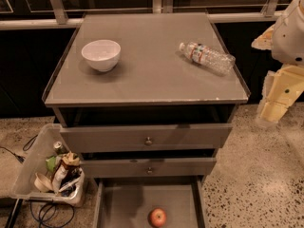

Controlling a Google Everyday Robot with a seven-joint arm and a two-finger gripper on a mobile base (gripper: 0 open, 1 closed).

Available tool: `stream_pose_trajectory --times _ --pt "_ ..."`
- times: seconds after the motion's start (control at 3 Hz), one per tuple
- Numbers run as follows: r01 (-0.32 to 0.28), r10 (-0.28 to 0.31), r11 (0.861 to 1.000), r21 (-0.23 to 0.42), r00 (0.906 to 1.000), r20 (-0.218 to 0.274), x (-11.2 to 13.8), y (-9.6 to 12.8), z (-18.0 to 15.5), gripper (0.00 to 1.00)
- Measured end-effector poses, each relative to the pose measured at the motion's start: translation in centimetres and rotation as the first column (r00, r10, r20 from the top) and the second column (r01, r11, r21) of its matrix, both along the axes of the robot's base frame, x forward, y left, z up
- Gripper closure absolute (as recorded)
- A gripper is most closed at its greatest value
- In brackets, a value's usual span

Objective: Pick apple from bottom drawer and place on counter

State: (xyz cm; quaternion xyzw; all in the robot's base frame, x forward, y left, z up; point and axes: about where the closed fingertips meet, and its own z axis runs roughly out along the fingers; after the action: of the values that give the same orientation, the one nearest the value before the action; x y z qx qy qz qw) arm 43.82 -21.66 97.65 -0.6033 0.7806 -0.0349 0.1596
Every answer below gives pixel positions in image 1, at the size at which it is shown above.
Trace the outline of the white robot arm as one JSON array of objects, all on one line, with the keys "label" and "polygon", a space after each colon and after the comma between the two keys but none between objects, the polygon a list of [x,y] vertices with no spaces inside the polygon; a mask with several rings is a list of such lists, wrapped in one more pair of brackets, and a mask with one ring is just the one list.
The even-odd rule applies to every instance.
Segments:
[{"label": "white robot arm", "polygon": [[270,50],[272,57],[282,64],[277,72],[267,72],[256,111],[256,123],[270,127],[281,120],[304,92],[304,0],[293,0],[251,47]]}]

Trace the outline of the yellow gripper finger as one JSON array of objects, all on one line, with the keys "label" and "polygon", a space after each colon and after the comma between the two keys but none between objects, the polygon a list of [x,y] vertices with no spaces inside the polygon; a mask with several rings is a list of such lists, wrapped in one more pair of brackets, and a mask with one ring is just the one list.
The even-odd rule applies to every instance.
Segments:
[{"label": "yellow gripper finger", "polygon": [[251,47],[260,50],[271,50],[273,45],[273,32],[274,25],[271,25],[252,42]]},{"label": "yellow gripper finger", "polygon": [[277,72],[268,71],[256,111],[256,123],[261,127],[276,125],[303,92],[303,66],[284,64]]}]

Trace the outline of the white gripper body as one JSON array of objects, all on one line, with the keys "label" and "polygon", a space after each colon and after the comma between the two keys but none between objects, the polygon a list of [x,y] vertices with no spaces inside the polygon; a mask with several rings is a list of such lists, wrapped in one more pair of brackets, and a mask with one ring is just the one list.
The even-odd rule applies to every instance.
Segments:
[{"label": "white gripper body", "polygon": [[304,65],[304,14],[301,3],[291,4],[276,20],[272,56],[282,64]]}]

